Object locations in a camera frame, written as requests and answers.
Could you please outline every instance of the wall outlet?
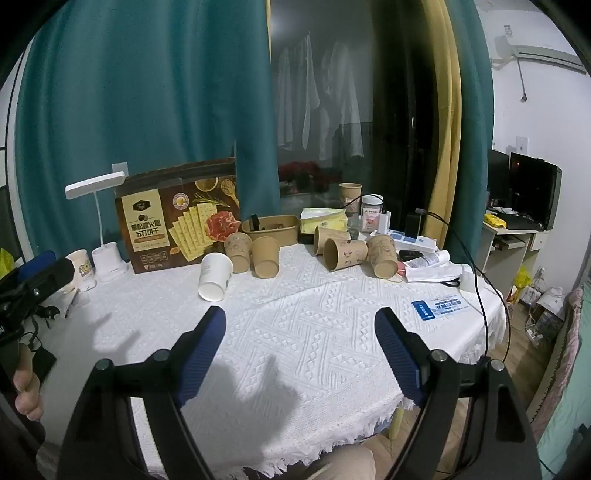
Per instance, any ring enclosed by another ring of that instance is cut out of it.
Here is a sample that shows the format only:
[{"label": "wall outlet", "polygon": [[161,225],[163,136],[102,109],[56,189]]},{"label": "wall outlet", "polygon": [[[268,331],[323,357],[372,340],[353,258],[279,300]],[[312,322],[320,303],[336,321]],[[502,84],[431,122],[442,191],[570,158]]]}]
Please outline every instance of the wall outlet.
[{"label": "wall outlet", "polygon": [[517,153],[520,153],[521,155],[527,155],[528,142],[529,139],[527,137],[517,137],[517,143],[515,144],[517,146]]},{"label": "wall outlet", "polygon": [[118,171],[122,171],[123,173],[125,173],[126,177],[129,177],[129,170],[127,169],[127,162],[122,162],[122,163],[113,163],[111,165],[111,168],[113,168],[113,173],[117,173]]}]

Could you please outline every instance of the table leg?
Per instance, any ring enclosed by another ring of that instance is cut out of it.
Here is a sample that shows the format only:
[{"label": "table leg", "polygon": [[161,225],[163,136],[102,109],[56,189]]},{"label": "table leg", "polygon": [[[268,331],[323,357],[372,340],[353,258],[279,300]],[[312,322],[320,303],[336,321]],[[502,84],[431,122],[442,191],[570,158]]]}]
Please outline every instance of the table leg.
[{"label": "table leg", "polygon": [[392,422],[390,423],[390,427],[388,428],[388,438],[390,441],[395,440],[398,436],[398,432],[400,431],[400,425],[402,423],[402,415],[404,415],[404,408],[402,405],[399,405],[394,412],[394,416],[392,417]]}]

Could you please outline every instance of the cracker box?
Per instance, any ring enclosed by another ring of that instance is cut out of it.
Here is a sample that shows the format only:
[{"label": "cracker box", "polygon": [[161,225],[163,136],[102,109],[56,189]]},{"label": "cracker box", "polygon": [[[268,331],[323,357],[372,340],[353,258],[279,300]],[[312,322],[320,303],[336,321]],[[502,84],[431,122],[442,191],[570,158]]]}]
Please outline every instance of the cracker box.
[{"label": "cracker box", "polygon": [[128,177],[115,196],[136,273],[201,263],[241,224],[234,158]]}]

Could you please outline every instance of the human hand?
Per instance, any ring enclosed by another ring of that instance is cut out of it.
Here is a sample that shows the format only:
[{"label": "human hand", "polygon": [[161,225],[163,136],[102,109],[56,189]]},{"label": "human hand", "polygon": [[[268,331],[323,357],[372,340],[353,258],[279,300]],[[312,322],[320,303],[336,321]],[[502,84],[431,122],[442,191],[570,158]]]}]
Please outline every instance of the human hand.
[{"label": "human hand", "polygon": [[14,406],[29,420],[39,420],[43,415],[43,402],[39,395],[39,378],[33,373],[33,354],[24,343],[18,344],[18,363],[12,383],[18,391]]}]

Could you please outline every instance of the textured white tablecloth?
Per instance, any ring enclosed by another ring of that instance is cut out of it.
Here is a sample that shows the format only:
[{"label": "textured white tablecloth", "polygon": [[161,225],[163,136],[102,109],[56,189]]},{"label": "textured white tablecloth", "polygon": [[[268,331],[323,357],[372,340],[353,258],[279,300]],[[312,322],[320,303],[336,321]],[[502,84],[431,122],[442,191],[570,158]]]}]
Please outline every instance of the textured white tablecloth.
[{"label": "textured white tablecloth", "polygon": [[[373,433],[389,419],[402,393],[374,335],[374,316],[389,306],[431,349],[474,363],[484,350],[482,316],[474,306],[423,322],[414,300],[458,293],[440,284],[393,283],[369,265],[335,273],[311,247],[280,253],[276,278],[251,273],[230,279],[224,308],[228,328],[196,398],[182,409],[206,462],[220,478],[245,466],[268,476],[310,463],[323,450]],[[123,277],[89,292],[47,338],[58,360],[42,388],[47,440],[61,444],[78,395],[94,363],[143,361],[170,348],[211,305],[197,295],[200,266]],[[491,347],[502,339],[501,301],[480,283]],[[164,474],[141,402],[134,415],[145,460]]]}]

